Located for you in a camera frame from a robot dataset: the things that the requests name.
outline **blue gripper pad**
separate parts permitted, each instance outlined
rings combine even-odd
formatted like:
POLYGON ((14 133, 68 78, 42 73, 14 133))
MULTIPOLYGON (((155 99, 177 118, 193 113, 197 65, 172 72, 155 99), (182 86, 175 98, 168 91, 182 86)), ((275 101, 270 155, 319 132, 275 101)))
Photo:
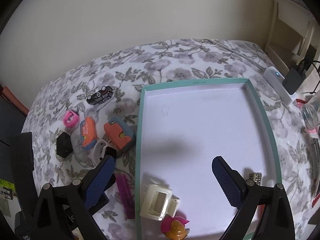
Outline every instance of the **blue gripper pad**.
POLYGON ((101 194, 104 192, 104 188, 111 178, 115 170, 115 160, 108 158, 108 160, 101 167, 99 173, 94 177, 90 185, 87 187, 84 206, 87 210, 97 204, 101 194))
POLYGON ((237 171, 232 170, 221 156, 213 159, 212 172, 230 205, 240 209, 244 201, 244 192, 246 189, 242 176, 237 171))

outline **white tray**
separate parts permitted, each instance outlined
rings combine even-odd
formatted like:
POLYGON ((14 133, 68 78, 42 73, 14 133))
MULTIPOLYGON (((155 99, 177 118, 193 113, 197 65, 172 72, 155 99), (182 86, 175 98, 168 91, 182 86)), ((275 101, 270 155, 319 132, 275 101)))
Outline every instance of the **white tray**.
MULTIPOLYGON (((212 173, 221 155, 244 179, 262 173, 281 182, 275 139, 248 79, 187 80, 142 89, 136 146, 137 239, 164 239, 159 221, 139 216, 149 184, 171 188, 177 215, 190 222, 187 239, 219 239, 237 212, 212 173)), ((245 239, 258 223, 257 213, 245 239)))

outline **floral pattern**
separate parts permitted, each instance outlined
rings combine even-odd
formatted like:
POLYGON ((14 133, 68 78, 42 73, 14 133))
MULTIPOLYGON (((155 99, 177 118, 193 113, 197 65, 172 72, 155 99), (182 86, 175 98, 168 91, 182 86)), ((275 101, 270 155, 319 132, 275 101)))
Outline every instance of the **floral pattern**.
MULTIPOLYGON (((251 42, 184 39, 124 49, 74 68, 40 90, 23 127, 23 132, 32 132, 37 192, 47 182, 53 186, 68 185, 93 168, 91 152, 80 145, 79 124, 72 129, 63 125, 66 110, 76 110, 81 120, 92 117, 98 137, 108 140, 103 125, 115 115, 136 131, 140 92, 145 85, 195 78, 244 77, 251 80, 270 120, 299 239, 311 216, 314 190, 310 135, 300 109, 295 104, 285 106, 262 77, 264 69, 271 65, 266 54, 251 42), (112 98, 102 105, 87 104, 87 95, 103 85, 113 88, 112 98), (56 155, 57 137, 63 131, 71 135, 74 149, 67 158, 56 155)), ((134 193, 134 148, 117 156, 115 173, 127 175, 134 193)), ((126 219, 117 187, 108 189, 107 195, 110 203, 94 215, 97 224, 107 239, 136 239, 134 220, 126 219)))

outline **power strip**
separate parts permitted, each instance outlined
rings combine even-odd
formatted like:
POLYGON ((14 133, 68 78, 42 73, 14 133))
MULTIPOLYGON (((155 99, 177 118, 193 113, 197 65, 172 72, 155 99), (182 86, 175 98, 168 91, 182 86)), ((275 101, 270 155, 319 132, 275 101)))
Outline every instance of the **power strip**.
POLYGON ((270 86, 272 86, 273 89, 277 92, 277 94, 280 96, 280 98, 286 106, 292 104, 292 102, 297 98, 298 95, 296 92, 290 95, 288 91, 284 88, 284 86, 282 85, 284 76, 281 75, 281 73, 275 67, 267 67, 265 72, 263 73, 263 77, 265 78, 265 80, 267 80, 270 86))

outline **pink hat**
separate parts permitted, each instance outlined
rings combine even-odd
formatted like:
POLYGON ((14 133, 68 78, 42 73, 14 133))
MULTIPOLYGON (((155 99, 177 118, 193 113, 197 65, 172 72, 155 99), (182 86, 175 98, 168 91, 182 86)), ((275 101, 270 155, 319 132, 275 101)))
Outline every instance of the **pink hat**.
POLYGON ((190 222, 189 220, 186 220, 183 217, 170 217, 170 216, 165 217, 164 220, 162 220, 161 222, 161 226, 160 226, 161 232, 162 233, 169 232, 171 222, 174 220, 180 221, 182 225, 185 225, 186 223, 190 222))

